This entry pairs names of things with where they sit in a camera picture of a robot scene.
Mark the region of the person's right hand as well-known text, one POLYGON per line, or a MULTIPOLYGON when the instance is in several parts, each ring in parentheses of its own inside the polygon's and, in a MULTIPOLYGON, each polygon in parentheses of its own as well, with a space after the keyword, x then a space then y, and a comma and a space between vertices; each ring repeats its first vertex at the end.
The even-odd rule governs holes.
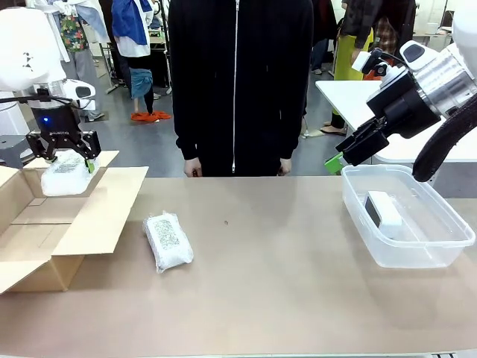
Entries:
POLYGON ((184 162, 184 173, 188 178, 201 178, 203 176, 202 165, 197 157, 184 162))

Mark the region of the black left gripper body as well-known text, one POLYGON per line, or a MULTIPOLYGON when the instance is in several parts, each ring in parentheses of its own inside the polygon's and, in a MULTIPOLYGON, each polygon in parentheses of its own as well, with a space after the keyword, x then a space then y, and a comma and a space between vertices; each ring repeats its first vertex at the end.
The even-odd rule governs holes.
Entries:
POLYGON ((82 131, 76 110, 70 106, 33 108, 38 130, 25 137, 32 150, 100 150, 95 131, 82 131))

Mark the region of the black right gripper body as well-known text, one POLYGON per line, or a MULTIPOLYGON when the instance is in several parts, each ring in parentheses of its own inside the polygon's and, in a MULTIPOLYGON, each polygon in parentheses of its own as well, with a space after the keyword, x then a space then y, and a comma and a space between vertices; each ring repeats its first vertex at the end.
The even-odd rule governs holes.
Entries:
POLYGON ((374 116, 370 130, 384 138, 399 134, 410 139, 440 121, 421 96, 418 86, 409 71, 382 84, 367 100, 374 116))

